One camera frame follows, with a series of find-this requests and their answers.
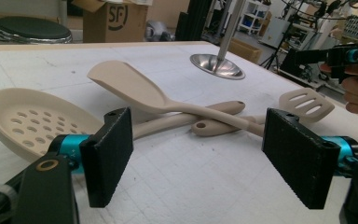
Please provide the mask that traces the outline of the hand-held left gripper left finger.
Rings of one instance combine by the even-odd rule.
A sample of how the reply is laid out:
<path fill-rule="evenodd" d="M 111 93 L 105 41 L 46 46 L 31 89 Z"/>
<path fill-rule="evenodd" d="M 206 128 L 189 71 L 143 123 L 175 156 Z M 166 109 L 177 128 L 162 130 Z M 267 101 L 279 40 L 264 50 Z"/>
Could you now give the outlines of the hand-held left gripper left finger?
<path fill-rule="evenodd" d="M 106 207 L 116 191 L 133 152 L 131 109 L 120 108 L 103 116 L 91 134 L 61 134 L 58 154 L 66 156 L 86 180 L 89 206 Z"/>

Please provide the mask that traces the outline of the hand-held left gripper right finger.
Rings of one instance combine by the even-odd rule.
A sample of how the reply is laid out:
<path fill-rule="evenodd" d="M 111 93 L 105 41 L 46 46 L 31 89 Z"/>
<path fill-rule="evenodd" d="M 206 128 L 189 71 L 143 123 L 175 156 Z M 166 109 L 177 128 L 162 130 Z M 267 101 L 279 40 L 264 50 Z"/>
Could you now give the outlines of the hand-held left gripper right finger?
<path fill-rule="evenodd" d="M 309 209 L 324 208 L 332 178 L 352 176 L 358 142 L 348 136 L 320 136 L 299 117 L 270 108 L 262 150 L 298 199 Z"/>

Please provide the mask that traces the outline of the beige slotted spatula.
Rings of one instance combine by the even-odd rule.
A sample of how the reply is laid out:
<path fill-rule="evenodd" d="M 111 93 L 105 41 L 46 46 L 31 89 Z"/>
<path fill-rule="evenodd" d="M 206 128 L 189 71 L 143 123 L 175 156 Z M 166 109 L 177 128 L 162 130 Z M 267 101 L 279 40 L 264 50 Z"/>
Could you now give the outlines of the beige slotted spatula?
<path fill-rule="evenodd" d="M 330 114 L 335 106 L 311 88 L 289 91 L 279 97 L 278 108 L 299 117 L 302 124 L 317 122 Z M 191 126 L 199 136 L 233 133 L 239 128 L 213 119 L 204 119 Z"/>

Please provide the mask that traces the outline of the beige solid spatula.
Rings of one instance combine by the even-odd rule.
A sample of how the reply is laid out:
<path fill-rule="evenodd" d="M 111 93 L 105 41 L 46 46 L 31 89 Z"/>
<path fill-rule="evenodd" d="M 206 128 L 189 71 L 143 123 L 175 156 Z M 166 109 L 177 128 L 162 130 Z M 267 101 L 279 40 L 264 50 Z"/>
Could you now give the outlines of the beige solid spatula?
<path fill-rule="evenodd" d="M 170 99 L 152 80 L 121 61 L 107 61 L 93 66 L 87 77 L 114 95 L 148 113 L 184 112 L 245 130 L 262 137 L 264 130 L 255 123 L 205 106 Z"/>

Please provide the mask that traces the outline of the beige perforated skimmer spoon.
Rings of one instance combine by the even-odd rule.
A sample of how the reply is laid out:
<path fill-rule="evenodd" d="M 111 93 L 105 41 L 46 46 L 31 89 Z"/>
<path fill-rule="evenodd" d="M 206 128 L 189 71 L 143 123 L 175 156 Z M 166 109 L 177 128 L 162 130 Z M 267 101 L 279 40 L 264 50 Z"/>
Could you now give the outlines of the beige perforated skimmer spoon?
<path fill-rule="evenodd" d="M 0 90 L 0 141 L 29 162 L 46 154 L 60 134 L 93 134 L 102 126 L 101 120 L 57 96 L 22 88 Z"/>

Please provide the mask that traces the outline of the metal utensil stand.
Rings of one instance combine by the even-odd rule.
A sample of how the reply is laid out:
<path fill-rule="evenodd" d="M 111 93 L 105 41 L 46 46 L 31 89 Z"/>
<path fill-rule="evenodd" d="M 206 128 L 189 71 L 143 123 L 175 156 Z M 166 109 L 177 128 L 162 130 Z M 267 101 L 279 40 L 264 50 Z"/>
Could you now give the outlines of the metal utensil stand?
<path fill-rule="evenodd" d="M 236 31 L 244 3 L 245 0 L 236 1 L 236 5 L 233 9 L 231 19 L 227 25 L 227 30 L 217 55 L 193 54 L 190 56 L 190 61 L 200 70 L 210 75 L 225 79 L 241 80 L 245 78 L 245 73 L 235 63 L 226 58 L 228 47 L 234 36 L 234 32 Z"/>

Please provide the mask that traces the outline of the low brown box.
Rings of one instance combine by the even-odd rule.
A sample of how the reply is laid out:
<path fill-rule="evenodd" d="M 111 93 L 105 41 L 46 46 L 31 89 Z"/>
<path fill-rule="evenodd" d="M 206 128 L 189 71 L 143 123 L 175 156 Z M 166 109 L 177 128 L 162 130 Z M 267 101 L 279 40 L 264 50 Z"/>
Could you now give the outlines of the low brown box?
<path fill-rule="evenodd" d="M 233 38 L 230 41 L 228 51 L 252 63 L 258 62 L 262 52 L 261 49 L 242 42 L 237 38 Z"/>

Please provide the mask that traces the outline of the white storage shelf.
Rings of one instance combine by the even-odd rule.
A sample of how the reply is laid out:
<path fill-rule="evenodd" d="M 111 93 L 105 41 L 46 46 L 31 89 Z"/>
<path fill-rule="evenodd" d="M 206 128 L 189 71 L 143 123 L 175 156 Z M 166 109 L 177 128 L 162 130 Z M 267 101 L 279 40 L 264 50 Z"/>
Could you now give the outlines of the white storage shelf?
<path fill-rule="evenodd" d="M 269 13 L 270 6 L 270 0 L 246 0 L 240 17 L 238 30 L 244 31 L 249 35 L 258 35 Z"/>

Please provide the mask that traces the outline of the white foam mat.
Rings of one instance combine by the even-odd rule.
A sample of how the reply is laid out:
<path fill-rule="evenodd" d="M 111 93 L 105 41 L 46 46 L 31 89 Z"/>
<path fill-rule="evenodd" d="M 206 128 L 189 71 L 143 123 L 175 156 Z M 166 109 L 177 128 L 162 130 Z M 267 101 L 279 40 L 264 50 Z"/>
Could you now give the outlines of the white foam mat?
<path fill-rule="evenodd" d="M 174 100 L 194 105 L 240 100 L 249 115 L 263 114 L 295 88 L 245 60 L 239 60 L 243 80 L 211 76 L 190 62 L 196 53 L 215 53 L 215 47 L 0 46 L 0 90 L 44 91 L 101 117 L 123 106 L 88 78 L 91 67 L 109 60 L 131 64 Z M 25 166 L 0 142 L 0 184 Z M 257 136 L 236 132 L 201 138 L 187 127 L 137 140 L 104 209 L 90 208 L 84 179 L 74 179 L 83 224 L 339 224 L 349 185 L 347 178 L 336 177 L 324 209 L 310 210 L 275 171 Z"/>

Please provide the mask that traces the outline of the cardboard box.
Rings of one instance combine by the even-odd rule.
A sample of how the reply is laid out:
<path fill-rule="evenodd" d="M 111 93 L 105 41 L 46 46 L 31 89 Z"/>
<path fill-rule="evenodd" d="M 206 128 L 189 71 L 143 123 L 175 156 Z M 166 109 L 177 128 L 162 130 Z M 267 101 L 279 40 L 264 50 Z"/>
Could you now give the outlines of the cardboard box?
<path fill-rule="evenodd" d="M 73 0 L 83 10 L 84 43 L 142 42 L 148 6 L 131 0 Z"/>

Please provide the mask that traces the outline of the black round stool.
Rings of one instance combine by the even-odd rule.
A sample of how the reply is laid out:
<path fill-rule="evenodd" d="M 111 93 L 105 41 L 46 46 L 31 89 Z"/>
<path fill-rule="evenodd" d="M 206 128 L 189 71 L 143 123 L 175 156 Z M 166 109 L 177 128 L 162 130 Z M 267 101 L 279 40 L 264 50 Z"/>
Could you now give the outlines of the black round stool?
<path fill-rule="evenodd" d="M 66 44 L 73 40 L 71 31 L 57 22 L 21 16 L 0 18 L 0 37 L 24 44 Z"/>

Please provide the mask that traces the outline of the black frame post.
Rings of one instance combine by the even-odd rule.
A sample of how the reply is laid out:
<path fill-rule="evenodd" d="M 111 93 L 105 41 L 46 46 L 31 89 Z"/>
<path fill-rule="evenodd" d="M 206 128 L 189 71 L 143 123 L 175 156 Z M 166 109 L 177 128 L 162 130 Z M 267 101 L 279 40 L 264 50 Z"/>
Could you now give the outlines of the black frame post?
<path fill-rule="evenodd" d="M 175 40 L 203 40 L 217 45 L 231 2 L 232 0 L 190 0 L 187 12 L 179 14 Z"/>

